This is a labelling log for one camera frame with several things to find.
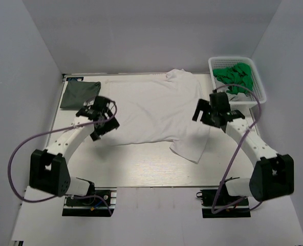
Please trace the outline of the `white t shirt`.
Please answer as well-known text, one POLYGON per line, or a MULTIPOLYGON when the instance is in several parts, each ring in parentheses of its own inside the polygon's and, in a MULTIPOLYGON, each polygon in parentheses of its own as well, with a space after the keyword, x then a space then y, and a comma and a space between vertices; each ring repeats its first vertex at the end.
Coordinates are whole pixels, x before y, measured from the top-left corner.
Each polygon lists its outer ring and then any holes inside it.
POLYGON ((120 126, 102 139, 110 146, 170 141, 173 152, 198 163, 210 132, 192 120, 202 97, 197 78, 183 70, 173 69, 165 79, 111 81, 120 126))

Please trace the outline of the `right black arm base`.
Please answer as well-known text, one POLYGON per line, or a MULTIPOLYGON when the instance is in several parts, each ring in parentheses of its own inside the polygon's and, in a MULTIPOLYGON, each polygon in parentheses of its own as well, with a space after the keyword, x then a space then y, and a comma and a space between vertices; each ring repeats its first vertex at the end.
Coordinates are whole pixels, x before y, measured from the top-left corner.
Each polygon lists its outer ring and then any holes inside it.
MULTIPOLYGON (((215 199, 215 195, 217 192, 217 188, 203 189, 199 190, 196 193, 196 198, 201 200, 202 204, 202 217, 203 218, 250 218, 251 213, 249 211, 249 201, 247 198, 240 201, 239 203, 230 206, 216 214, 213 214, 211 211, 213 201, 215 199)), ((222 188, 220 195, 217 199, 214 210, 219 210, 222 207, 235 202, 240 199, 239 196, 230 196, 226 190, 226 188, 222 188)))

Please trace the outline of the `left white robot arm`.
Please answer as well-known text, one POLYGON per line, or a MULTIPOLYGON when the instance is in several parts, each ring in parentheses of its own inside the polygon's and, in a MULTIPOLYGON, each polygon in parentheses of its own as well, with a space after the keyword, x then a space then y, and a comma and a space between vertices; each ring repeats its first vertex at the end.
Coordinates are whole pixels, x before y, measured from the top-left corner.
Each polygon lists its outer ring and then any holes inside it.
POLYGON ((96 96, 75 114, 69 127, 44 150, 35 150, 30 157, 30 187, 58 196, 78 196, 84 204, 95 201, 96 192, 91 181, 73 177, 68 163, 74 152, 90 137, 97 141, 102 135, 119 128, 115 118, 116 103, 96 96))

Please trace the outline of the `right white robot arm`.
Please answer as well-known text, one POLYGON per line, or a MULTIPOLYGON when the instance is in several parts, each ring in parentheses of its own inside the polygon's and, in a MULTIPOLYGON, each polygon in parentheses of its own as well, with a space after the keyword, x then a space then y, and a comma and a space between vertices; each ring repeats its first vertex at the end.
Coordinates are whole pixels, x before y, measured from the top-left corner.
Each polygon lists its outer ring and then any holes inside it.
POLYGON ((219 186, 222 203, 231 204, 238 196, 253 197, 261 202, 294 192, 293 158, 279 154, 252 131, 243 113, 231 109, 226 93, 212 93, 210 100, 199 99, 192 119, 221 129, 237 143, 236 150, 242 150, 253 165, 249 178, 223 177, 219 186))

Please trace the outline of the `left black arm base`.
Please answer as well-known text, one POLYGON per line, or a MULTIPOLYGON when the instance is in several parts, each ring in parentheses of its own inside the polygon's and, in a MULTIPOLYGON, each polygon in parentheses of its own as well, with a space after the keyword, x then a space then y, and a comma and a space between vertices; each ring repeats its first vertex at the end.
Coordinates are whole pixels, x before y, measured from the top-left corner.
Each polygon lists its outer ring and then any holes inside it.
POLYGON ((95 189, 94 197, 75 199, 66 197, 62 209, 63 217, 111 217, 116 206, 116 188, 95 189))

